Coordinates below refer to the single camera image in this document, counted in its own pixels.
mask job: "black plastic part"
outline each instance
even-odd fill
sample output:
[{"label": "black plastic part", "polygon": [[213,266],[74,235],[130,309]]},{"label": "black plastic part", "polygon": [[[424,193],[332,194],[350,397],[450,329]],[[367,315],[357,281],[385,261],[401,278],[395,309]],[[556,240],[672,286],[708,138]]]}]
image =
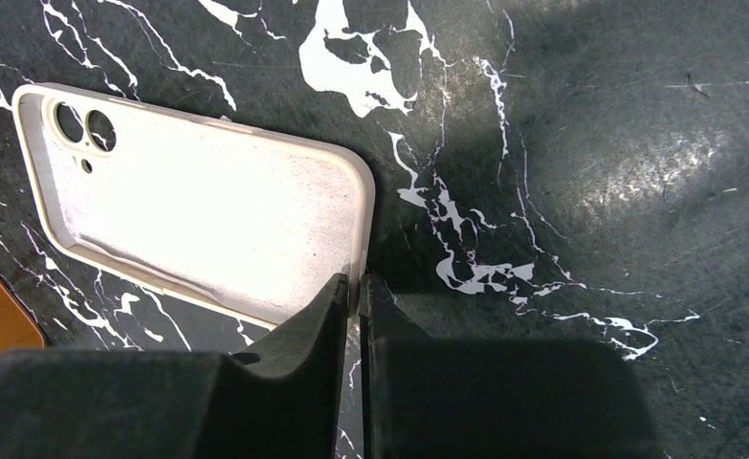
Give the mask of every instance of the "black plastic part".
[{"label": "black plastic part", "polygon": [[233,357],[1,355],[0,458],[331,457],[347,299],[336,274]]},{"label": "black plastic part", "polygon": [[632,371],[610,348],[430,339],[381,280],[361,294],[365,457],[659,457]]}]

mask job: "beige silicone phone case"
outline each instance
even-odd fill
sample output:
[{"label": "beige silicone phone case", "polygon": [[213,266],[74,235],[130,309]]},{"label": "beige silicone phone case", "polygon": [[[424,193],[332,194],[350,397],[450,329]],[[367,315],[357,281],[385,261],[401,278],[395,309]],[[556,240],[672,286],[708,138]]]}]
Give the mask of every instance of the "beige silicone phone case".
[{"label": "beige silicone phone case", "polygon": [[[105,115],[113,150],[89,128],[68,140],[59,103]],[[354,153],[58,84],[18,88],[13,117],[39,220],[65,254],[267,328],[333,273],[356,298],[374,181]]]}]

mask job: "marble countertop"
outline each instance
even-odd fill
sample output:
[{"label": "marble countertop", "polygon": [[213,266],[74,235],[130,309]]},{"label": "marble countertop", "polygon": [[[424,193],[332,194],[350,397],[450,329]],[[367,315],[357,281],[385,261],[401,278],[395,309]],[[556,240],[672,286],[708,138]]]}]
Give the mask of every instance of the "marble countertop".
[{"label": "marble countertop", "polygon": [[[54,345],[235,352],[264,330],[48,243],[25,82],[355,151],[368,269],[429,333],[605,342],[665,457],[749,457],[749,1],[0,1],[0,276]],[[338,457],[359,358],[353,330]]]}]

